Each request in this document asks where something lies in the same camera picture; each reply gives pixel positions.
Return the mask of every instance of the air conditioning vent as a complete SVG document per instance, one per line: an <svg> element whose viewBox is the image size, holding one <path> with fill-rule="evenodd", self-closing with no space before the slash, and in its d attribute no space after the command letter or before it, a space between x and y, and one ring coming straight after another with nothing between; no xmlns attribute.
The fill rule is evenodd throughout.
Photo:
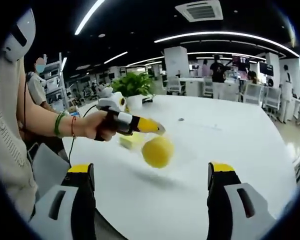
<svg viewBox="0 0 300 240"><path fill-rule="evenodd" d="M221 5L218 0L191 2L176 6L189 22L223 20Z"/></svg>

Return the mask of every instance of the potted plant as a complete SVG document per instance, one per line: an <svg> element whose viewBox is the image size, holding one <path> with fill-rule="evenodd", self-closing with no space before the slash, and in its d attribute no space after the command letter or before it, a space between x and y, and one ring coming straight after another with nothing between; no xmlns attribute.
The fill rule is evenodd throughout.
<svg viewBox="0 0 300 240"><path fill-rule="evenodd" d="M145 72L140 74L128 72L126 76L114 80L111 86L114 92L121 92L126 98L129 109L141 108L142 95L154 94L153 80Z"/></svg>

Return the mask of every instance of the green leaves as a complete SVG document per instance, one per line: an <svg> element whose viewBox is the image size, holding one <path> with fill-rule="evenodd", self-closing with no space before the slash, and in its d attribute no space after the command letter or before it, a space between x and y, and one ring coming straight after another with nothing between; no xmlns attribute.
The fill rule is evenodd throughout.
<svg viewBox="0 0 300 240"><path fill-rule="evenodd" d="M153 80L145 72L138 75L129 72L126 76L115 80L111 86L115 92L121 92L124 97L154 93Z"/></svg>

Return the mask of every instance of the hand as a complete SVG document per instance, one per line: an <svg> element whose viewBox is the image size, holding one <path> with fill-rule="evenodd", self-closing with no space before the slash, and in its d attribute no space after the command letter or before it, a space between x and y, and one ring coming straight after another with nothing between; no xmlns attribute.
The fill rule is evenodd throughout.
<svg viewBox="0 0 300 240"><path fill-rule="evenodd" d="M96 135L100 135L105 141L110 141L116 134L115 127L100 128L101 123L106 119L106 111L97 111L84 118L85 120L85 136L89 139L95 139Z"/></svg>

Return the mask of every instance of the floor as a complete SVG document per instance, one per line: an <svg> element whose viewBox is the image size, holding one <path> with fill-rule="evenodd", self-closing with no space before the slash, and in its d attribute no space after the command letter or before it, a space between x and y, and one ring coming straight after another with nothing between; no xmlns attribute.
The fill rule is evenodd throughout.
<svg viewBox="0 0 300 240"><path fill-rule="evenodd" d="M161 81L155 81L154 84L155 94L166 94ZM300 162L300 126L296 125L295 119L288 121L286 124L281 123L278 120L274 121L273 123L281 134L288 152L293 159L293 164L296 166Z"/></svg>

